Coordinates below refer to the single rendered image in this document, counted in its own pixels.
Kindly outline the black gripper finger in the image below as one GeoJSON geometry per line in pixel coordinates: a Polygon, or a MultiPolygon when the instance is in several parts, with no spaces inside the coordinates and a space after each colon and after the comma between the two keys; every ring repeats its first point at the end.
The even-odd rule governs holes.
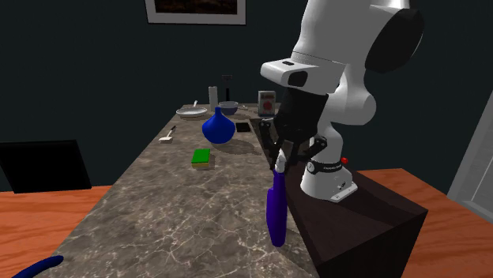
{"type": "Polygon", "coordinates": [[[327,147],[327,140],[324,137],[313,137],[313,140],[313,144],[304,150],[300,149],[301,143],[294,143],[290,158],[288,159],[288,164],[296,165],[298,162],[306,163],[327,147]]]}
{"type": "Polygon", "coordinates": [[[269,168],[276,171],[286,170],[286,156],[282,150],[282,145],[284,143],[284,138],[279,136],[277,141],[274,142],[270,136],[270,127],[272,123],[270,118],[262,119],[258,123],[258,127],[261,134],[262,145],[265,150],[268,151],[269,157],[272,159],[269,168]]]}

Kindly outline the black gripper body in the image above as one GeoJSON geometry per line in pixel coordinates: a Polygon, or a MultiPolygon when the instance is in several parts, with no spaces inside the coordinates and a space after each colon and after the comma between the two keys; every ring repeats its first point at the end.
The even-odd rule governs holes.
{"type": "Polygon", "coordinates": [[[277,135],[298,145],[313,137],[328,98],[328,94],[287,88],[274,118],[277,135]]]}

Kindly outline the box with red print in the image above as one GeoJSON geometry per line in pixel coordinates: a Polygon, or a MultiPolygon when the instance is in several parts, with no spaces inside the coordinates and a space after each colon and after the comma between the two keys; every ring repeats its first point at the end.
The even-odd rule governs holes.
{"type": "Polygon", "coordinates": [[[276,109],[276,92],[259,91],[258,92],[258,115],[269,117],[275,115],[276,109]]]}

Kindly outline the blue-grey bowl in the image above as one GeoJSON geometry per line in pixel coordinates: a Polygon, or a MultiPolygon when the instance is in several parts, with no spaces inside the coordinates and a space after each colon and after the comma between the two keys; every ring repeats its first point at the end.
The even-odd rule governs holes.
{"type": "Polygon", "coordinates": [[[239,103],[235,101],[219,102],[219,107],[223,115],[234,115],[239,107],[239,103]]]}

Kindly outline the blue round vase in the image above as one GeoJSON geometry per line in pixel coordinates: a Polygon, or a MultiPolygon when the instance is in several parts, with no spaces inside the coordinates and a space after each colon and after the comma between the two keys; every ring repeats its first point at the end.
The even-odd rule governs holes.
{"type": "Polygon", "coordinates": [[[209,142],[223,144],[232,139],[235,123],[223,115],[220,107],[216,107],[214,115],[202,125],[202,133],[209,142]]]}

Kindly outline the black slim bottle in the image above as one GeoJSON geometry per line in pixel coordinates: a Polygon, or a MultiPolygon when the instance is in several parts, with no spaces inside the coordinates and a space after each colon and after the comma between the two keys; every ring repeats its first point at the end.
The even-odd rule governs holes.
{"type": "Polygon", "coordinates": [[[232,80],[233,76],[231,74],[225,74],[222,75],[221,78],[224,82],[224,87],[225,87],[225,100],[230,101],[231,100],[230,81],[232,80]]]}

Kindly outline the white paper towel roll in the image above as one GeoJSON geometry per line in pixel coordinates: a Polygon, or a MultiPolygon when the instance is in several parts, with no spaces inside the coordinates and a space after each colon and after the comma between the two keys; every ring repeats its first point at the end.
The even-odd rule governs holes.
{"type": "Polygon", "coordinates": [[[215,108],[218,106],[219,103],[217,86],[209,86],[208,92],[210,111],[215,111],[215,108]]]}

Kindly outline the green and yellow sponge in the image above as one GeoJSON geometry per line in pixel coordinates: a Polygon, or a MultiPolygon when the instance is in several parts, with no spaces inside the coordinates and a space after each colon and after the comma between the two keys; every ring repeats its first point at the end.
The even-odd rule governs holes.
{"type": "Polygon", "coordinates": [[[191,159],[192,168],[209,168],[210,167],[210,153],[209,148],[197,148],[194,150],[193,157],[191,159]]]}

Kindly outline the purple spray bottle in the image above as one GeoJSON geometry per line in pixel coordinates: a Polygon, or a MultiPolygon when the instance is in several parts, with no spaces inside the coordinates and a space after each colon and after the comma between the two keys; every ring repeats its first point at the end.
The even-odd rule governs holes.
{"type": "Polygon", "coordinates": [[[275,247],[285,243],[288,206],[285,190],[285,164],[287,159],[283,150],[279,151],[273,169],[273,186],[268,189],[265,217],[271,242],[275,247]]]}

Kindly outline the dark robot stand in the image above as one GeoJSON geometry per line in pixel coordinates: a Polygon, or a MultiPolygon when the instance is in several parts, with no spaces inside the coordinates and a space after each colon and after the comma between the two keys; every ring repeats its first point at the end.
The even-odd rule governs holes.
{"type": "Polygon", "coordinates": [[[357,171],[338,203],[305,194],[304,163],[286,174],[286,198],[319,278],[401,278],[427,209],[357,171]]]}

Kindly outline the blue curved object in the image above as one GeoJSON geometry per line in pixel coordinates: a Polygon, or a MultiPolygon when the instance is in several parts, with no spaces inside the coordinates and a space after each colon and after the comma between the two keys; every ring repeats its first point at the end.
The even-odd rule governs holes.
{"type": "Polygon", "coordinates": [[[33,278],[34,276],[39,275],[50,268],[60,265],[63,260],[64,257],[62,255],[47,257],[33,265],[30,265],[26,269],[21,270],[19,273],[12,276],[12,278],[33,278]]]}

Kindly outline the white framed wall picture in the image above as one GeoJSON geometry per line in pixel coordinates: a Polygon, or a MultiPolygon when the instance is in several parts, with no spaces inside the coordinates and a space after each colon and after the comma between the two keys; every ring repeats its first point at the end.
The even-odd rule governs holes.
{"type": "Polygon", "coordinates": [[[145,0],[150,24],[246,23],[246,0],[145,0]]]}

